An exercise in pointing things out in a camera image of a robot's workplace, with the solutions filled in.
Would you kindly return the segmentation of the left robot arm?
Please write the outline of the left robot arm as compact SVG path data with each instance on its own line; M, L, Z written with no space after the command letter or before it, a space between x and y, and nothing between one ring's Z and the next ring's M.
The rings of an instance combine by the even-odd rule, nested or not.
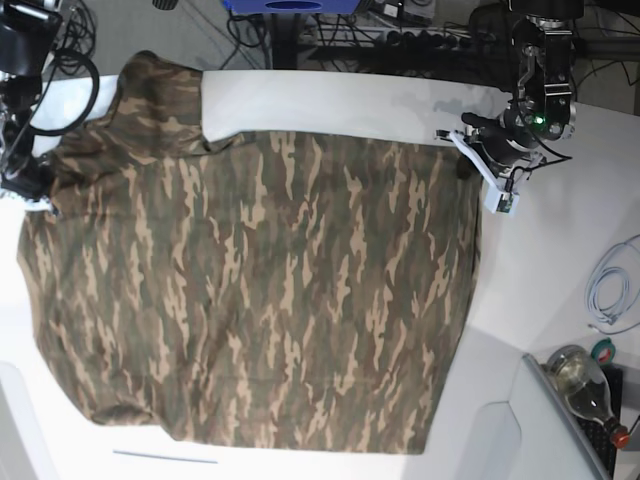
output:
M543 152L570 158L548 146L575 123L571 22L584 15L582 1L508 1L502 8L506 64L512 98L497 117L465 112L464 142L479 156L479 168L504 182L507 191L547 164Z

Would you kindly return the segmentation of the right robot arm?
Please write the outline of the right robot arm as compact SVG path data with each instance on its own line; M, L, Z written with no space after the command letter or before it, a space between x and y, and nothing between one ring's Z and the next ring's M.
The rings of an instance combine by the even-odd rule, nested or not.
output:
M36 204L49 198L53 173L33 153L37 136L59 137L88 119L97 101L100 77L92 61L96 21L84 1L3 1L1 3L1 194ZM31 125L50 88L42 74L71 76L85 69L91 78L86 107L65 127Z

